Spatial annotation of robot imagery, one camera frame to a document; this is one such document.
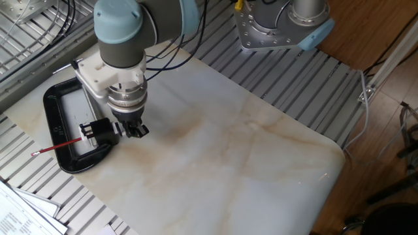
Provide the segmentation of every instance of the metal grating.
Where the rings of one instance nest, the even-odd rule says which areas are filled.
[[[0,114],[0,178],[13,187],[61,204],[57,219],[68,235],[97,234],[110,224],[117,235],[136,232],[95,198],[72,175],[63,172],[49,155],[31,157],[40,149],[21,128]]]
[[[202,10],[202,0],[198,2]],[[195,57],[343,146],[364,111],[357,101],[362,92],[360,75],[319,50],[243,51],[233,11],[230,1],[209,2],[202,44]],[[197,43],[195,37],[182,48],[191,53]]]
[[[202,2],[198,0],[200,10]],[[83,1],[78,1],[79,4],[83,16],[91,12],[94,5]],[[40,18],[52,19],[54,12],[50,9]],[[37,19],[33,21],[28,22],[33,27],[43,22]],[[245,52],[240,45],[236,27],[231,2],[210,0],[202,46],[195,57],[272,106],[343,146],[364,111],[357,101],[361,85],[356,71],[319,50]],[[197,39],[182,46],[183,49],[191,52]],[[32,53],[22,51],[26,53],[26,56],[20,58],[22,60]],[[38,149],[39,146],[28,135],[7,117],[0,115],[2,180],[62,203],[58,218],[69,227],[67,234],[96,234],[108,223],[116,234],[136,234],[81,183],[62,172],[55,159],[47,155],[30,157],[29,153]]]
[[[74,25],[93,11],[95,0],[77,0]],[[0,74],[22,63],[31,54],[39,52],[55,38],[67,17],[67,2],[57,3],[28,22],[16,24],[0,45]],[[13,25],[12,19],[0,12],[0,41]]]

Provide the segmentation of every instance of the metal bracket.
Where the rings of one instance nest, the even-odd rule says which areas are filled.
[[[55,0],[0,0],[0,11],[17,24],[23,24],[49,7]]]
[[[374,89],[372,87],[366,87],[367,100],[369,102],[370,102],[370,99],[373,97],[375,92],[376,92],[376,89]],[[364,99],[364,93],[363,92],[360,94],[360,97],[357,100],[362,102],[363,104],[366,103],[366,101]]]
[[[287,0],[280,0],[283,5]],[[290,19],[286,12],[280,15],[277,22],[277,29],[267,29],[259,25],[253,17],[254,3],[242,7],[241,10],[234,10],[236,28],[245,51],[269,51],[277,49],[296,48],[298,43],[314,32],[320,25],[310,27],[296,24]]]

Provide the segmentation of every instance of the marble tabletop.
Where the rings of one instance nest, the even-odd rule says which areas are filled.
[[[173,65],[187,56],[181,51]],[[55,74],[5,112],[43,148],[52,141],[42,97],[72,77],[72,69]],[[131,228],[140,235],[309,234],[344,164],[337,144],[198,59],[162,72],[148,91],[150,133],[122,139],[104,161],[74,175]],[[107,107],[105,114],[112,118]]]

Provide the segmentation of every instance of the wooden floor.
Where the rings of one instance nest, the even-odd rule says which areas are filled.
[[[370,121],[365,134],[348,147],[352,156],[366,162],[375,159],[381,149],[400,128],[400,102],[418,107],[418,54],[398,66],[381,86],[370,105]],[[358,122],[353,135],[364,127],[365,116]],[[404,147],[401,135],[381,156],[371,164],[357,164],[346,158],[332,193],[329,195],[313,234],[339,234],[344,219],[352,215],[369,214],[379,206],[392,202],[418,202],[418,190],[410,188],[380,203],[367,206],[365,199],[376,191],[406,176],[406,159],[398,159],[396,153]],[[359,234],[353,231],[347,234]]]
[[[416,0],[328,0],[336,25],[320,45],[353,69],[366,69],[418,12]]]

